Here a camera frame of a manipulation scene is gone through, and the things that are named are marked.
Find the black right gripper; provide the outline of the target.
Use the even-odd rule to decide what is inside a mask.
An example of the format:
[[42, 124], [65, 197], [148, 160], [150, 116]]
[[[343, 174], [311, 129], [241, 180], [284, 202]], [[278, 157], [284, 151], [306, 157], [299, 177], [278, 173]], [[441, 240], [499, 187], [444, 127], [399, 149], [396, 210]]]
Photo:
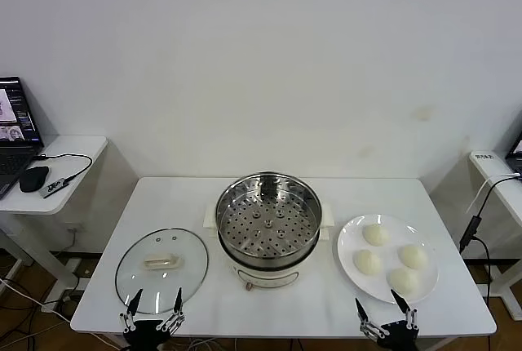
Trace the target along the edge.
[[418, 351], [417, 310], [412, 309], [407, 301], [395, 290], [391, 294], [405, 320], [384, 324], [381, 327], [369, 320], [369, 316], [360, 301], [355, 298], [357, 315], [360, 320], [360, 332], [383, 349], [392, 351]]

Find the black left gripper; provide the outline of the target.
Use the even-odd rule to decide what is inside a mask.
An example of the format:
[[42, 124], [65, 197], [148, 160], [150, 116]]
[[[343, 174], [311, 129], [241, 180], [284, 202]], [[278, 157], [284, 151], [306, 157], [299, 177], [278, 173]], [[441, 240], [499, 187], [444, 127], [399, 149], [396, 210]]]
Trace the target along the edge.
[[178, 289], [171, 315], [165, 320], [139, 320], [134, 322], [143, 293], [140, 288], [130, 300], [124, 313], [119, 314], [123, 326], [123, 337], [127, 346], [122, 350], [158, 350], [161, 344], [167, 342], [171, 335], [177, 332], [185, 320], [183, 312], [182, 288]]

